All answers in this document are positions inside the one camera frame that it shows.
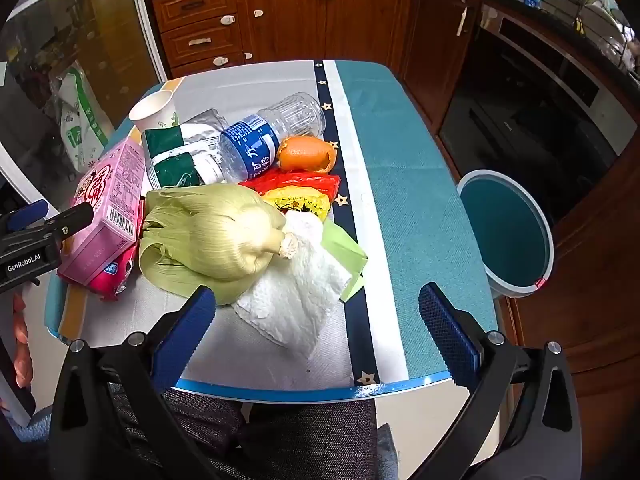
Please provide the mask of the person left hand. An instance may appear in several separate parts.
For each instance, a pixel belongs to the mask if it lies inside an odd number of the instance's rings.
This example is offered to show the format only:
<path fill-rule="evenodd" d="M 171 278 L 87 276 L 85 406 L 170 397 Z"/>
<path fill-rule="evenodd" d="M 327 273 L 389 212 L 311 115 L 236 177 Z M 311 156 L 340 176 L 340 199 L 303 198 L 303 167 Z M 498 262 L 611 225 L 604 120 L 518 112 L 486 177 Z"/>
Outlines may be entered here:
<path fill-rule="evenodd" d="M 13 359 L 16 383 L 21 388 L 28 388 L 32 383 L 34 367 L 28 346 L 28 329 L 24 318 L 25 301 L 21 294 L 13 294 L 13 335 L 15 337 L 15 354 Z"/>

